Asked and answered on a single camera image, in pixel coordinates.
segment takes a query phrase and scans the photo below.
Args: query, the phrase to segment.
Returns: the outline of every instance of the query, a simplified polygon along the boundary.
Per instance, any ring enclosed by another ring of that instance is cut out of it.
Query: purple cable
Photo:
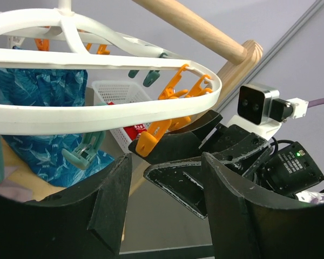
[[[310,101],[308,103],[308,108],[324,104],[324,98]]]

